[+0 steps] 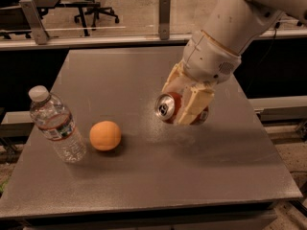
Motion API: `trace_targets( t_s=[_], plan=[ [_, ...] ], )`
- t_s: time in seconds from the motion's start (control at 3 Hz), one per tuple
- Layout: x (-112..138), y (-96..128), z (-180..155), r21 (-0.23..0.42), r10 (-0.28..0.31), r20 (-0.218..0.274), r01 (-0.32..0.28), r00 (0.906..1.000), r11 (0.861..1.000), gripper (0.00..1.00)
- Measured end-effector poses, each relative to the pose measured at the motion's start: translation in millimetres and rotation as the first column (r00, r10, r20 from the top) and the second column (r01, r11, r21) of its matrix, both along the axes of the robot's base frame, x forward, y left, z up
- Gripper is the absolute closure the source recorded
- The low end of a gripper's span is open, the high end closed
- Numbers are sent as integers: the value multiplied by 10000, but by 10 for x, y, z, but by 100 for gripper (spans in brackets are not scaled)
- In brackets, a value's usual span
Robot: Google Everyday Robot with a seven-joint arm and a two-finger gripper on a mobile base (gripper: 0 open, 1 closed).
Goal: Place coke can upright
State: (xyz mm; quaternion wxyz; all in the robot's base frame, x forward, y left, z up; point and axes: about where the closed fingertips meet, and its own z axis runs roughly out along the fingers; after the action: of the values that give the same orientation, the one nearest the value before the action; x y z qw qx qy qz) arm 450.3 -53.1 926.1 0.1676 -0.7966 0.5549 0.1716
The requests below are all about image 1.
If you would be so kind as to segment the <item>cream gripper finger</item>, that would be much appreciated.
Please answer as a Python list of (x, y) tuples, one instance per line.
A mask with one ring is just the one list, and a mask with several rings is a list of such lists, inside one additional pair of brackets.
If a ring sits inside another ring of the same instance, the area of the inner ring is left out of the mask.
[(209, 83), (196, 83), (184, 88), (181, 107), (177, 114), (178, 125), (202, 123), (206, 117), (206, 108), (214, 98), (214, 89)]
[(162, 93), (175, 92), (182, 94), (191, 86), (191, 83), (192, 80), (186, 75), (183, 68), (183, 62), (181, 61), (173, 67), (162, 88)]

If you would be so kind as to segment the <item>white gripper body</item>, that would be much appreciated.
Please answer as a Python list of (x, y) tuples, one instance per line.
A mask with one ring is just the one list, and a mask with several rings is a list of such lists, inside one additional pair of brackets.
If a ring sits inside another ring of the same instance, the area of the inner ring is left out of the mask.
[(241, 64), (241, 57), (225, 49), (205, 31), (192, 34), (183, 50), (185, 73), (202, 82), (227, 81)]

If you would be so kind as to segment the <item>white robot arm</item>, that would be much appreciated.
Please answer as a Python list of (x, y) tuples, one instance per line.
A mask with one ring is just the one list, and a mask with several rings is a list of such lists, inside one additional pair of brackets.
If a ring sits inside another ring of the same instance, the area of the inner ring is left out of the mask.
[(155, 103), (156, 116), (175, 125), (203, 123), (214, 87), (230, 78), (253, 39), (285, 13), (306, 23), (307, 0), (219, 0), (170, 72)]

